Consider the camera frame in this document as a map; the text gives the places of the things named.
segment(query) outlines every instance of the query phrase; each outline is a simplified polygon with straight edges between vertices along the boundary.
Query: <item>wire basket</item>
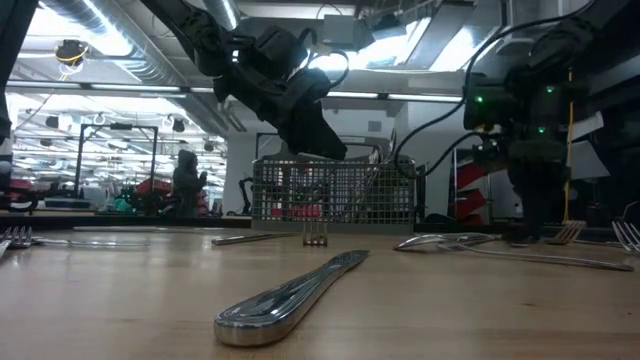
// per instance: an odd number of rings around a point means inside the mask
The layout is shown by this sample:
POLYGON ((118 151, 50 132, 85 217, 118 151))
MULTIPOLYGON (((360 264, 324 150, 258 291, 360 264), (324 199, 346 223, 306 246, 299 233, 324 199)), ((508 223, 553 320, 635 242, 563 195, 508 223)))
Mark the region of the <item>wire basket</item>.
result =
MULTIPOLYGON (((335 232, 411 233, 415 183, 393 164, 376 162, 254 161, 252 227, 299 231, 305 222, 322 222, 335 232)), ((413 173, 413 161, 402 166, 413 173)))

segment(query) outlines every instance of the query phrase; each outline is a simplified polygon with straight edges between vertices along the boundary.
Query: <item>robotic arm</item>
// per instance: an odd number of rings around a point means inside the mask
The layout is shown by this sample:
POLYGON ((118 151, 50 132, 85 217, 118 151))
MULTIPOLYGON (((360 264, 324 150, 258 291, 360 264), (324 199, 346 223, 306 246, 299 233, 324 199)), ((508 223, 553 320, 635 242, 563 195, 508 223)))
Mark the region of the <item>robotic arm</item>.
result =
POLYGON ((272 26, 256 39, 225 30, 184 0, 141 1, 174 33, 198 69, 213 78, 218 101, 238 99, 273 125, 294 154, 344 159, 347 148, 324 120, 320 102, 339 82, 319 69, 295 71, 312 58, 304 45, 307 35, 317 45, 312 29, 295 37, 272 26))
POLYGON ((637 3, 592 0, 540 38, 527 62, 511 69, 506 80, 471 76, 464 126, 486 133, 500 126, 473 150, 488 171, 508 168, 526 224, 516 241, 539 238, 551 201, 561 198, 570 177, 566 164, 572 103, 588 95, 586 82, 573 78, 571 66, 618 15, 637 11, 637 3))

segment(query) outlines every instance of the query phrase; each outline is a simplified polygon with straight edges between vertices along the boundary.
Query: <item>table surface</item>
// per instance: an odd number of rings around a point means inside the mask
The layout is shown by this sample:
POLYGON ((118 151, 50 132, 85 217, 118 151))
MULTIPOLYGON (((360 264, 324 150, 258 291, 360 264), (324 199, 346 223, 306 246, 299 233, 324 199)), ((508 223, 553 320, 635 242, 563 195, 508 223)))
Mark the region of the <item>table surface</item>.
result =
MULTIPOLYGON (((391 250, 393 236, 330 235, 212 247, 220 230, 47 234, 144 247, 38 247, 0 263, 0 358, 102 359, 638 359, 640 273, 391 250), (281 342, 242 349, 213 335, 229 306, 369 249, 281 342)), ((503 248, 504 244, 488 247, 503 248)), ((639 265, 621 249, 528 251, 639 265)))

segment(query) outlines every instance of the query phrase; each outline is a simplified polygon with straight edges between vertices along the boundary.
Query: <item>black cable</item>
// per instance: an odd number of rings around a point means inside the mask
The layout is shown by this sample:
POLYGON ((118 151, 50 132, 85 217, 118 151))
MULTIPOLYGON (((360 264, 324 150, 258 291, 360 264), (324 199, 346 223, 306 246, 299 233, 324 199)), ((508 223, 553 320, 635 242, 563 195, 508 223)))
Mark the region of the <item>black cable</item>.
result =
MULTIPOLYGON (((589 7, 591 7, 591 5, 593 5, 595 0, 591 0, 588 4, 586 4, 585 6, 581 7, 580 9, 569 13, 567 15, 563 15, 563 16, 557 16, 557 17, 553 17, 553 18, 548 18, 548 19, 542 19, 542 20, 536 20, 536 21, 532 21, 532 22, 528 22, 522 25, 518 25, 518 26, 514 26, 510 29, 507 29, 505 31, 502 31, 496 35, 494 35, 493 37, 491 37, 488 41, 486 41, 479 49, 478 51, 476 51, 476 53, 471 57, 471 59, 469 60, 469 66, 467 67, 467 71, 465 73, 465 79, 464 79, 464 86, 462 88, 462 98, 460 99, 460 101, 453 107, 453 109, 447 111, 445 114, 435 118, 434 120, 429 121, 428 123, 422 124, 420 126, 418 126, 417 128, 415 128, 413 131, 411 131, 409 133, 409 135, 407 135, 401 142, 400 145, 398 145, 398 148, 396 150, 396 152, 393 155, 393 165, 396 168, 396 170, 400 173, 400 175, 402 175, 405 178, 408 179, 415 179, 416 176, 411 175, 406 173, 399 164, 399 157, 400 157, 400 151, 402 150, 402 148, 406 145, 406 143, 412 138, 414 137, 417 133, 419 133, 420 131, 433 126, 439 122, 442 122, 443 120, 446 120, 447 118, 449 118, 451 115, 455 114, 458 110, 460 110, 462 108, 462 106, 464 105, 466 98, 467 98, 467 89, 469 88, 469 83, 471 82, 471 69, 473 68, 473 66, 475 65, 476 61, 478 60, 478 58, 480 57, 480 55, 487 49, 489 48, 489 46, 491 46, 494 42, 504 38, 505 36, 512 34, 514 32, 517 31, 521 31, 524 29, 528 29, 528 28, 532 28, 532 27, 536 27, 536 26, 540 26, 540 25, 544 25, 544 24, 548 24, 548 23, 554 23, 554 22, 559 22, 559 21, 563 21, 569 18, 572 18, 574 16, 576 16, 577 14, 581 13, 583 10, 588 9, 589 7)), ((432 167, 432 169, 435 169, 435 167, 439 165, 439 163, 436 163, 435 166, 432 167)))
POLYGON ((342 10, 338 9, 338 7, 337 7, 337 6, 335 6, 335 5, 333 5, 333 4, 329 4, 329 3, 324 3, 324 4, 322 4, 322 5, 320 6, 320 8, 318 9, 318 12, 316 13, 316 20, 318 20, 318 18, 320 17, 320 11, 322 11, 322 9, 324 9, 324 7, 325 7, 325 6, 327 6, 327 5, 329 5, 329 6, 331 6, 332 8, 334 8, 334 9, 338 12, 338 14, 343 15, 343 14, 342 14, 342 10))
POLYGON ((347 67, 342 72, 342 75, 340 75, 338 80, 331 83, 331 89, 333 89, 334 87, 340 85, 344 81, 344 79, 347 78, 347 75, 349 75, 349 55, 347 55, 347 53, 342 50, 332 50, 331 53, 340 55, 347 61, 347 67))
POLYGON ((304 41, 307 39, 309 35, 311 35, 312 46, 311 46, 311 49, 309 50, 309 56, 307 56, 307 63, 304 64, 305 69, 309 67, 309 64, 311 63, 315 55, 315 53, 313 52, 313 48, 318 44, 318 33, 316 32, 315 29, 306 28, 302 30, 302 32, 300 33, 300 36, 298 36, 298 42, 300 43, 300 45, 302 45, 304 44, 304 41))
POLYGON ((464 142, 465 140, 467 140, 468 138, 473 137, 473 136, 477 136, 480 139, 485 139, 487 137, 487 134, 474 131, 474 132, 469 132, 469 133, 466 133, 466 134, 462 135, 458 140, 454 141, 453 144, 451 144, 447 148, 447 150, 444 151, 442 156, 440 156, 440 158, 433 164, 433 166, 431 168, 429 168, 427 170, 427 172, 424 173, 424 176, 431 175, 431 173, 434 172, 435 169, 438 168, 438 166, 440 166, 440 164, 444 161, 444 159, 447 158, 447 156, 449 156, 449 154, 456 148, 456 146, 460 145, 462 142, 464 142))

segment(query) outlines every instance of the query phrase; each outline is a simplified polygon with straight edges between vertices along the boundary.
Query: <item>person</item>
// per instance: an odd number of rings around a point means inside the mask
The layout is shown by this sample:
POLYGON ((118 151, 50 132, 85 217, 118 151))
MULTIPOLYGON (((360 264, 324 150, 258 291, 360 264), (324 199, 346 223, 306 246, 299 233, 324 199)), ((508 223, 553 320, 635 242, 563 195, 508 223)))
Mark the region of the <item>person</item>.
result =
POLYGON ((198 177, 198 157, 187 150, 178 152, 178 167, 173 170, 173 193, 180 198, 178 217, 198 216, 198 194, 207 183, 207 172, 198 177))

